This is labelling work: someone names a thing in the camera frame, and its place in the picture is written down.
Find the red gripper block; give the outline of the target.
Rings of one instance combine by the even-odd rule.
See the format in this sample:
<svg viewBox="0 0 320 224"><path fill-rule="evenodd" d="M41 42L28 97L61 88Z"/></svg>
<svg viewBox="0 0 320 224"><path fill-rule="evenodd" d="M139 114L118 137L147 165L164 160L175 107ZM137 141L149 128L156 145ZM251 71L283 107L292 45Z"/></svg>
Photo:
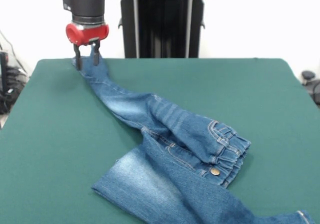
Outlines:
<svg viewBox="0 0 320 224"><path fill-rule="evenodd" d="M65 28L68 40L73 44L75 52L74 63L77 70L82 69L82 59L79 46L88 45L92 42L93 63L98 66L100 62L100 41L107 38L109 26L106 24L85 27L70 23Z"/></svg>

